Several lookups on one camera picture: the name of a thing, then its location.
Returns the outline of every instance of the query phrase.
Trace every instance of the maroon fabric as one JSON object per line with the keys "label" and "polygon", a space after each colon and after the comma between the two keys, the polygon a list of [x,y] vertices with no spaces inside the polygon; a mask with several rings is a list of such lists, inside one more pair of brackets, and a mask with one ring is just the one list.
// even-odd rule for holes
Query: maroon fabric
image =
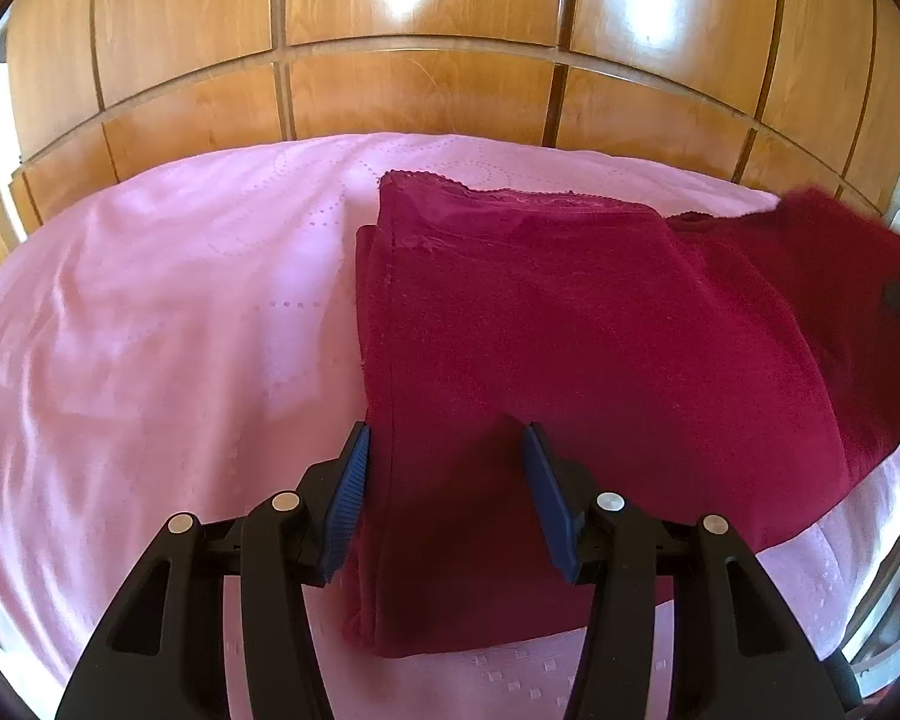
{"label": "maroon fabric", "polygon": [[586,624],[551,565],[519,436],[650,514],[752,549],[817,521],[900,441],[900,238],[817,191],[769,213],[472,191],[394,172],[358,245],[372,429],[346,588],[383,656]]}

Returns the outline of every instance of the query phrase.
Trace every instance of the red garment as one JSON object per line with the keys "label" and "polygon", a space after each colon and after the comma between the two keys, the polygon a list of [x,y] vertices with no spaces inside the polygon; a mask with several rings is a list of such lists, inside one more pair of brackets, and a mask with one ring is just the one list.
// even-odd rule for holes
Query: red garment
{"label": "red garment", "polygon": [[391,172],[358,245],[370,478],[351,640],[382,656],[586,624],[550,564],[523,425],[656,517],[754,551],[900,441],[900,238],[818,191],[741,218]]}

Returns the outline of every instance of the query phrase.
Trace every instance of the silver pin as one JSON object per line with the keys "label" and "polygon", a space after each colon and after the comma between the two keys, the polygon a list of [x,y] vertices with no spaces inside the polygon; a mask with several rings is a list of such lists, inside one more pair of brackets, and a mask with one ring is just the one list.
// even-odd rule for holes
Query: silver pin
{"label": "silver pin", "polygon": [[703,517],[703,527],[707,531],[713,533],[714,536],[722,536],[730,529],[727,521],[720,517],[720,514],[708,514]]}
{"label": "silver pin", "polygon": [[167,530],[171,533],[186,533],[194,527],[194,519],[189,514],[175,514],[167,523]]}
{"label": "silver pin", "polygon": [[605,512],[619,512],[624,508],[624,504],[623,495],[617,493],[600,493],[597,496],[597,506]]}
{"label": "silver pin", "polygon": [[277,512],[293,512],[300,505],[300,496],[296,493],[279,493],[271,501]]}

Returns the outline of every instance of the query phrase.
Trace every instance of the dark vertical trim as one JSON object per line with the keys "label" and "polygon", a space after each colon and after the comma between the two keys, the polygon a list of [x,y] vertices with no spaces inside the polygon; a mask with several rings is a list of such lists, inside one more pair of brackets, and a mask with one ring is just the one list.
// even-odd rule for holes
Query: dark vertical trim
{"label": "dark vertical trim", "polygon": [[[271,0],[271,48],[283,49],[287,45],[287,0]],[[293,132],[293,108],[290,105],[290,84],[283,62],[274,62],[274,86],[276,88],[277,116],[280,119],[280,137],[295,140]]]}
{"label": "dark vertical trim", "polygon": [[110,147],[110,138],[106,134],[106,126],[101,122],[100,130],[103,132],[103,146],[106,146],[106,155],[110,158],[110,167],[113,170],[113,179],[119,184],[122,181],[120,173],[117,172],[117,163],[113,159],[113,149]]}
{"label": "dark vertical trim", "polygon": [[560,114],[563,113],[563,94],[567,89],[566,65],[554,65],[554,80],[550,84],[550,100],[547,103],[547,121],[543,125],[541,146],[557,147],[557,131],[560,127]]}
{"label": "dark vertical trim", "polygon": [[[756,101],[756,111],[754,119],[757,122],[763,122],[763,113],[767,109],[767,100],[770,98],[770,86],[773,85],[773,71],[776,70],[776,57],[780,51],[780,35],[783,33],[783,10],[787,0],[776,0],[776,9],[773,12],[773,32],[770,33],[770,50],[767,52],[767,69],[763,74],[763,85],[760,87],[760,95]],[[746,134],[744,146],[740,149],[740,158],[737,160],[737,167],[733,171],[734,184],[739,184],[746,170],[746,163],[749,162],[751,153],[754,150],[754,142],[756,141],[756,130],[751,129]]]}
{"label": "dark vertical trim", "polygon": [[[36,200],[34,200],[34,191],[29,187],[29,178],[26,177],[26,170],[21,170],[20,178],[24,182],[24,189],[26,189],[26,197],[31,201],[31,208],[34,209],[34,213],[36,214],[36,220],[39,221],[40,226],[43,226],[43,217],[40,215],[40,209],[36,206]],[[29,230],[25,230],[26,234],[29,236],[31,232]]]}
{"label": "dark vertical trim", "polygon": [[97,0],[90,0],[90,64],[93,67],[93,84],[97,90],[97,106],[103,111],[103,86],[100,82],[100,62],[97,58]]}
{"label": "dark vertical trim", "polygon": [[872,36],[871,41],[871,67],[869,68],[869,72],[866,75],[866,90],[864,91],[864,104],[860,108],[860,119],[857,122],[857,131],[853,133],[853,141],[850,143],[850,151],[847,153],[847,162],[844,165],[844,170],[840,173],[841,178],[847,177],[847,172],[850,172],[850,163],[853,161],[853,154],[857,151],[857,142],[860,140],[860,133],[864,128],[864,117],[866,116],[866,107],[869,105],[869,93],[871,93],[871,86],[874,85],[874,65],[876,64],[876,0],[872,0],[874,3],[874,26],[872,29],[874,30],[874,36]]}
{"label": "dark vertical trim", "polygon": [[[570,50],[573,39],[573,21],[577,15],[577,0],[559,0],[557,6],[557,47]],[[555,148],[557,132],[560,127],[560,115],[563,112],[563,95],[567,86],[566,65],[554,64],[553,81],[550,84],[550,98],[547,101],[547,118],[543,124],[541,146]]]}

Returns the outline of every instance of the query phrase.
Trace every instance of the round metal joint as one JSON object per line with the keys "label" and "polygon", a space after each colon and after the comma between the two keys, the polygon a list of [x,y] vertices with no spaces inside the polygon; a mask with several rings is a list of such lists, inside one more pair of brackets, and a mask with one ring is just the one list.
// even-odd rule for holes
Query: round metal joint
{"label": "round metal joint", "polygon": [[300,505],[300,496],[296,493],[277,493],[271,504],[277,512],[293,512]]}
{"label": "round metal joint", "polygon": [[703,527],[713,533],[714,536],[722,536],[730,529],[730,525],[720,514],[708,514],[703,517]]}
{"label": "round metal joint", "polygon": [[600,493],[597,496],[597,506],[605,512],[619,512],[625,504],[624,496],[617,493]]}
{"label": "round metal joint", "polygon": [[167,523],[167,530],[171,533],[186,533],[194,527],[194,519],[189,514],[174,514]]}

